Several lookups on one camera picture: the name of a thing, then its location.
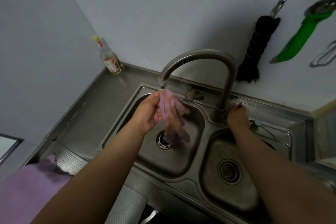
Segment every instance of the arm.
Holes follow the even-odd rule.
[[[335,223],[336,196],[249,130],[246,108],[233,106],[229,126],[274,223]]]
[[[158,93],[140,103],[132,119],[92,161],[44,206],[31,224],[103,224],[131,170],[142,141],[161,119]]]

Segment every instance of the person's left hand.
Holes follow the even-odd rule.
[[[130,120],[143,135],[151,131],[162,120],[159,101],[160,94],[158,92],[150,94],[139,104]]]

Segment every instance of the black brush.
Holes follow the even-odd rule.
[[[271,16],[261,16],[258,19],[244,61],[238,67],[237,82],[245,81],[251,83],[252,81],[256,82],[259,80],[259,59],[264,53],[271,35],[277,29],[280,20],[280,18],[273,19]]]

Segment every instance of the bottle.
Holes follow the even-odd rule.
[[[104,46],[101,43],[99,36],[92,36],[92,40],[95,41],[99,49],[100,59],[103,60],[107,69],[109,69],[112,74],[119,74],[121,72],[121,66],[118,63],[114,52],[112,52],[109,47]]]

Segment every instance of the pink cloth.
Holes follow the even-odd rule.
[[[56,166],[55,155],[21,168],[1,185],[0,223],[31,223],[71,177]]]
[[[164,89],[158,91],[160,94],[159,106],[162,119],[165,124],[164,141],[171,146],[177,145],[182,140],[190,142],[190,136],[183,129],[183,114],[190,113],[189,109],[184,107],[183,100],[175,96],[170,90]]]

